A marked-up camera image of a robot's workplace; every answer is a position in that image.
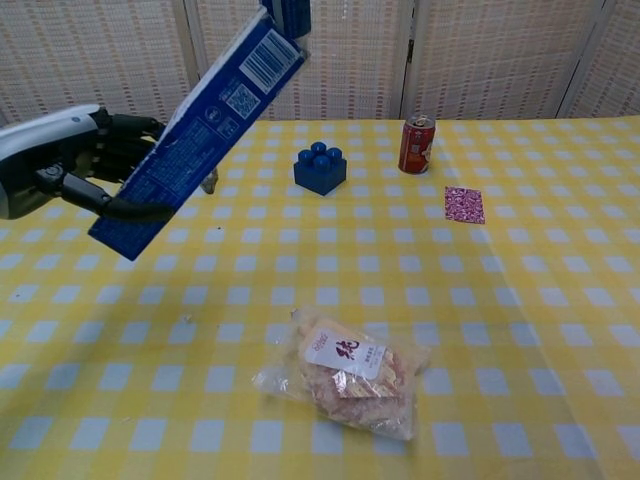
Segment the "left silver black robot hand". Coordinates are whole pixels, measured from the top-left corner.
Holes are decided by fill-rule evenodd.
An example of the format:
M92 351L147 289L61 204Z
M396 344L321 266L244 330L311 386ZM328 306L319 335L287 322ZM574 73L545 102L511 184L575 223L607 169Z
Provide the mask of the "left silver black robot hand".
M165 221L175 209L112 197L92 183L123 183L160 138L152 117L79 105L1 129L1 218L15 220L54 198L100 217Z

